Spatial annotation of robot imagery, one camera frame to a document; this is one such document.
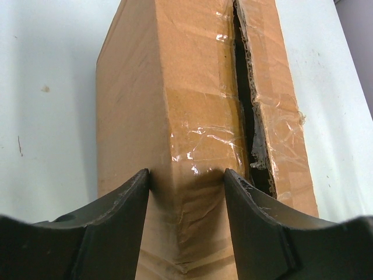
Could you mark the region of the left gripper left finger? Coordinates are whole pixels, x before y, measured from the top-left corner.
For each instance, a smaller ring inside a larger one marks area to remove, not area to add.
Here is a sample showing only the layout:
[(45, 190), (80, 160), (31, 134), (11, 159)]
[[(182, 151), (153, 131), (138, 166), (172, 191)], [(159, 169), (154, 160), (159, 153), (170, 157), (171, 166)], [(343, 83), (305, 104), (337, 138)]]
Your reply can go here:
[(150, 174), (54, 221), (1, 216), (2, 279), (134, 279)]

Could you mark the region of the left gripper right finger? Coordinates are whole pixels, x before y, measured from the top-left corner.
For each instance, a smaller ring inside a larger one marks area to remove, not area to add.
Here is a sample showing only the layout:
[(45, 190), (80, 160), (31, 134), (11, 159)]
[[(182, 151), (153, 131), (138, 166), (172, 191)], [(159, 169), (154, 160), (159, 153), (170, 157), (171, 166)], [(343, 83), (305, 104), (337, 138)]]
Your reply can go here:
[(239, 279), (371, 279), (372, 217), (334, 223), (304, 214), (224, 173)]

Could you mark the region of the brown cardboard express box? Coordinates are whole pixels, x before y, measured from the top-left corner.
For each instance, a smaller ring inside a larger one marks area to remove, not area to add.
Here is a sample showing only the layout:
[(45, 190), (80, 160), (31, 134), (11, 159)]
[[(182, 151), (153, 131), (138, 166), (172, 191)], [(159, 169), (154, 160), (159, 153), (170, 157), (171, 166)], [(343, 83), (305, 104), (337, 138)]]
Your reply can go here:
[(121, 1), (96, 64), (98, 193), (150, 170), (137, 279), (236, 279), (223, 174), (318, 216), (275, 1)]

